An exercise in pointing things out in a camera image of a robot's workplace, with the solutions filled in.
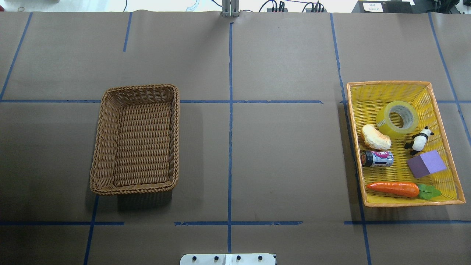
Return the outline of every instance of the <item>packing tape roll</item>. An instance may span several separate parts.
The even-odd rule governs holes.
[[[403,121],[403,127],[395,126],[390,119],[390,113],[395,112],[401,116]],[[414,107],[405,102],[396,100],[381,109],[376,114],[376,125],[378,129],[384,135],[391,137],[392,139],[404,136],[417,127],[419,124],[419,116]]]

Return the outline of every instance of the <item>panda figurine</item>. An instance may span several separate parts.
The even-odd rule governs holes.
[[[433,132],[429,129],[428,126],[425,126],[425,128],[422,131],[420,131],[420,133],[412,136],[413,141],[410,143],[406,143],[404,145],[404,148],[405,149],[412,148],[411,156],[413,156],[423,150],[425,143],[427,142],[427,140],[429,139],[429,136],[431,135],[433,135]]]

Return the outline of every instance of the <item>purple block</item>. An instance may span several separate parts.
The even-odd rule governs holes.
[[[413,157],[407,161],[407,164],[416,179],[447,168],[436,150]]]

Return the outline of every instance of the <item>yellow plastic basket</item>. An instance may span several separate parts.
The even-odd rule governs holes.
[[[368,207],[424,206],[465,203],[463,189],[451,156],[450,146],[440,117],[439,108],[430,82],[421,81],[372,81],[347,84],[349,118],[352,124],[352,137],[355,148],[358,176],[361,185],[363,203]],[[410,103],[418,113],[417,128],[405,137],[391,139],[392,146],[388,151],[394,155],[391,167],[362,167],[360,152],[369,150],[360,137],[365,124],[376,124],[376,113],[388,103],[402,100]],[[394,124],[402,122],[399,116],[391,115]],[[428,126],[434,132],[421,153],[437,150],[447,169],[420,179],[415,179],[407,165],[411,158],[404,144],[421,128]],[[442,195],[432,200],[406,198],[366,188],[366,185],[377,181],[414,182],[433,185]]]

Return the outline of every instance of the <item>green leaf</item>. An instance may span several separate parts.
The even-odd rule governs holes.
[[[441,191],[437,190],[434,186],[418,184],[417,187],[419,187],[418,197],[421,199],[432,199],[441,195]]]

